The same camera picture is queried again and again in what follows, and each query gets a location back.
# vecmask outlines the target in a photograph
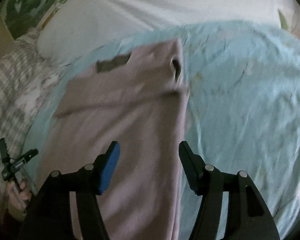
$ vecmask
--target plaid fabric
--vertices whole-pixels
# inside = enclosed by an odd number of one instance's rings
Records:
[[[0,59],[0,138],[5,137],[10,156],[20,154],[30,121],[15,104],[15,97],[38,71],[37,63],[43,58],[36,50],[37,29],[18,38],[11,53]],[[7,204],[6,182],[1,177],[3,164],[0,158],[0,221]]]

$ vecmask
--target bed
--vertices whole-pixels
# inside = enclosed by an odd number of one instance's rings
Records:
[[[32,43],[49,61],[43,74],[14,92],[25,124],[16,150],[42,152],[67,81],[90,63],[180,37],[192,91],[186,140],[221,171],[250,174],[284,239],[300,219],[300,40],[280,26],[274,0],[68,0]],[[28,166],[33,180],[40,158]],[[184,176],[182,185],[187,239],[200,199]],[[224,221],[223,212],[219,238]]]

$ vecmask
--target light blue bed sheet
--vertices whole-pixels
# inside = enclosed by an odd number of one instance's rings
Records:
[[[214,22],[140,33],[97,48],[69,65],[39,111],[24,152],[42,152],[68,80],[96,60],[180,37],[191,95],[186,140],[223,172],[245,170],[274,216],[281,239],[300,218],[300,41],[253,23]],[[28,166],[35,178],[40,154]],[[179,239],[188,239],[201,198],[182,179]],[[218,239],[226,217],[223,212]]]

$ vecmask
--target white sheet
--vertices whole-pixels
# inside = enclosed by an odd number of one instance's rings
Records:
[[[42,31],[38,49],[66,64],[137,32],[236,19],[280,27],[274,0],[68,0]]]

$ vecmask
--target metal bolt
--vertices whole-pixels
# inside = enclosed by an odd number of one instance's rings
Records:
[[[205,166],[205,169],[206,169],[207,171],[213,171],[213,170],[214,170],[214,167],[213,167],[213,165],[208,164],[208,165]]]
[[[53,171],[50,173],[51,177],[55,178],[55,177],[58,177],[60,174],[60,171]]]
[[[93,164],[89,163],[84,166],[87,171],[91,171],[93,169]]]
[[[245,171],[240,171],[239,174],[241,177],[244,177],[244,178],[246,178],[248,176],[248,173],[246,173]]]

